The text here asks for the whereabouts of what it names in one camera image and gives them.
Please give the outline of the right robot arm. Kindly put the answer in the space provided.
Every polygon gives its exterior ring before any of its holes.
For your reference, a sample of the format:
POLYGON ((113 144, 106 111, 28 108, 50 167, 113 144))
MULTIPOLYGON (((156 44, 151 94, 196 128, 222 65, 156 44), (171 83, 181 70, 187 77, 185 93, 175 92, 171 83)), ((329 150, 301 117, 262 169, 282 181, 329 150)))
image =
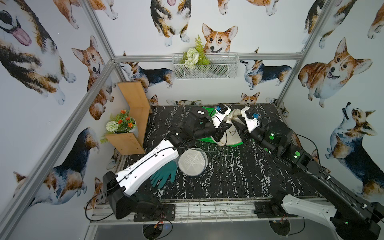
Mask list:
POLYGON ((280 160, 292 175, 304 180, 330 202, 329 206, 321 205, 279 193, 274 201, 281 205, 285 213, 324 225, 343 240, 379 238, 383 205, 362 199, 325 173, 312 155, 291 144, 293 131, 285 123, 272 121, 263 127, 257 119, 240 117, 240 121, 233 124, 243 142, 254 141, 269 157, 280 160))

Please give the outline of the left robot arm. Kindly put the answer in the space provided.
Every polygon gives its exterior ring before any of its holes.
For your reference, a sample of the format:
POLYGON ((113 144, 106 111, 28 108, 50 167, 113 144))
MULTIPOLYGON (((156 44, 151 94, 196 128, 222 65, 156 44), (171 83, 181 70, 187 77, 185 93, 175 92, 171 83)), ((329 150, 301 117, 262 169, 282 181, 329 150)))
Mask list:
POLYGON ((160 201, 154 196, 137 193, 138 188, 155 172, 175 160, 179 156, 178 150, 188 142, 207 137, 219 142, 231 127, 226 120, 230 112, 231 109, 224 104, 215 107, 213 116, 204 108, 192 108, 185 120, 151 152, 116 174, 107 172, 103 176, 104 194, 116 219, 123 219, 131 213, 154 219, 163 217, 164 206, 160 201))

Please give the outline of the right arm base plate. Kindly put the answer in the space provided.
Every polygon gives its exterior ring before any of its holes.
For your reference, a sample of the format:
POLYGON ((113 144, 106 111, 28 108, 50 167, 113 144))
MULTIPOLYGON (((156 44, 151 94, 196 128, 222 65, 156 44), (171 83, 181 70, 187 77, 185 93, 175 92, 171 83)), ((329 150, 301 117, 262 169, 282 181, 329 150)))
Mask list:
POLYGON ((288 214, 281 205, 271 202, 254 202, 254 214, 258 218, 282 218, 283 216, 297 217, 297 215, 288 214))

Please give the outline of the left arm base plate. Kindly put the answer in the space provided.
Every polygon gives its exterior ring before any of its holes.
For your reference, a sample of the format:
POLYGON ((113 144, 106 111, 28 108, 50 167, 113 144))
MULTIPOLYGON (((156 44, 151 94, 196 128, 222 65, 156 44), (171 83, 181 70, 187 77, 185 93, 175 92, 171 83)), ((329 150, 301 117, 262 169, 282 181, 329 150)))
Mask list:
POLYGON ((134 215, 134 222, 154 222, 169 220, 174 221, 176 215, 176 205, 165 204, 154 211, 138 212, 134 215))

